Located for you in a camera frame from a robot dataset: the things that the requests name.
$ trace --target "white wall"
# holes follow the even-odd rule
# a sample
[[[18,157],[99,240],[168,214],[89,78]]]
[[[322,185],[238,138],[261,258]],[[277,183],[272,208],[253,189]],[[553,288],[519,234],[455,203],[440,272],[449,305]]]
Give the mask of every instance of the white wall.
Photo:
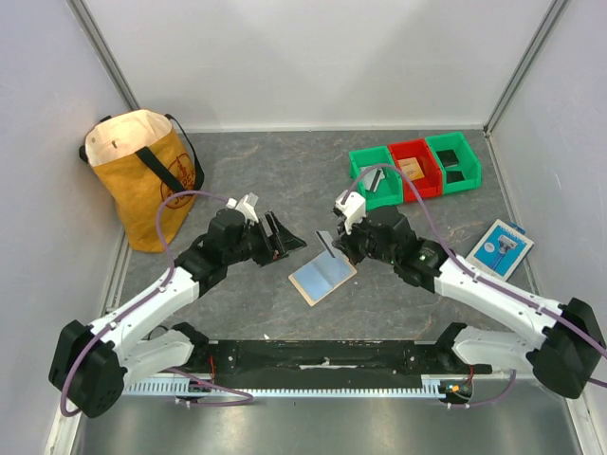
[[[99,118],[125,109],[65,0],[3,4],[0,453],[42,453],[59,402],[47,379],[59,332],[101,310],[120,227],[77,149]]]
[[[536,241],[529,261],[541,292],[592,304],[607,336],[605,17],[603,0],[570,2],[493,142],[513,205]],[[604,365],[597,376],[606,380]],[[607,392],[587,390],[607,435]]]
[[[483,124],[550,0],[85,0],[189,129]]]

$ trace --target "bag logo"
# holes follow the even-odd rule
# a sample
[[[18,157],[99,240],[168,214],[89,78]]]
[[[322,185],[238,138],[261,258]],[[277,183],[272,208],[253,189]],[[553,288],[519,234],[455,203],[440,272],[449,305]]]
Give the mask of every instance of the bag logo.
[[[196,172],[193,169],[192,162],[188,154],[181,154],[176,158],[176,160],[171,163],[169,166],[169,172],[177,177],[177,180],[181,182],[183,188],[186,190],[191,190],[193,188],[193,182],[196,179]],[[175,194],[173,190],[166,186],[164,182],[160,184],[160,197],[162,197],[163,201],[166,201],[168,197]],[[179,209],[185,206],[188,202],[190,202],[191,196],[179,196],[173,199],[169,204],[167,204],[167,208],[169,209]]]

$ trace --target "marbled surface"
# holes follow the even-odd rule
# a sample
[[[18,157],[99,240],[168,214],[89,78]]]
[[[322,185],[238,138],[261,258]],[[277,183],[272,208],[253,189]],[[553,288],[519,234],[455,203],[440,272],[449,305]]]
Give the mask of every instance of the marbled surface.
[[[478,328],[501,326],[465,304],[402,282],[387,264],[364,261],[359,273],[321,300],[307,305],[288,275],[320,252],[315,230],[336,232],[336,197],[351,183],[348,152],[437,131],[223,133],[191,135],[206,173],[204,190],[236,199],[252,191],[258,214],[273,210],[308,247],[259,268],[237,264],[228,277],[167,322],[188,321],[211,338],[407,338],[435,340],[453,321]],[[428,200],[436,224],[452,248],[468,254],[495,219],[507,221],[506,204],[481,131],[465,132],[483,166],[483,185]],[[200,198],[172,243],[176,253],[205,232],[221,205]],[[419,206],[400,207],[422,237],[432,234]],[[166,268],[157,254],[133,252],[121,301],[147,287]],[[528,287],[524,268],[510,282]]]

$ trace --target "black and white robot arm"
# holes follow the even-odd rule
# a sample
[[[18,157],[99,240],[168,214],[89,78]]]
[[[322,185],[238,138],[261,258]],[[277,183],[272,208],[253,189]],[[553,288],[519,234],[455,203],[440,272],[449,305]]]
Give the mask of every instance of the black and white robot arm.
[[[61,390],[75,358],[108,324],[111,330],[86,354],[67,395],[88,417],[108,410],[124,388],[186,363],[194,347],[208,342],[190,324],[183,322],[161,337],[143,339],[167,317],[226,278],[230,265],[252,259],[263,266],[305,246],[273,212],[260,220],[254,209],[256,201],[254,194],[248,194],[238,202],[231,199],[225,209],[219,210],[209,222],[207,233],[175,260],[174,274],[164,286],[160,287],[171,269],[120,309],[88,325],[76,320],[67,324],[59,336],[50,382]],[[153,297],[140,304],[156,289]]]
[[[365,257],[393,266],[406,283],[459,300],[501,322],[512,332],[494,332],[453,323],[438,339],[451,355],[469,364],[488,364],[501,369],[533,372],[548,389],[567,398],[577,398],[600,360],[600,354],[578,335],[538,309],[521,304],[503,291],[479,282],[499,283],[518,296],[533,300],[574,323],[601,346],[605,342],[592,308],[578,299],[568,304],[530,294],[481,272],[455,255],[471,274],[437,242],[418,238],[407,218],[395,207],[365,209],[365,200],[352,192],[335,213],[340,217],[339,237],[334,246],[352,264]]]

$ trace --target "yellow bag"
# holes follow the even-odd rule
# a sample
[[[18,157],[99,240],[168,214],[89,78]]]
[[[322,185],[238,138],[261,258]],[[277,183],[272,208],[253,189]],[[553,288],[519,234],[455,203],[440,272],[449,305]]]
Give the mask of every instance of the yellow bag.
[[[193,145],[193,165],[170,120],[141,109],[104,118],[86,135],[80,158],[87,162],[116,201],[131,248],[162,251],[156,234],[156,211],[176,192],[200,190],[205,179]],[[162,212],[167,242],[176,236],[192,207],[193,196],[178,197]]]

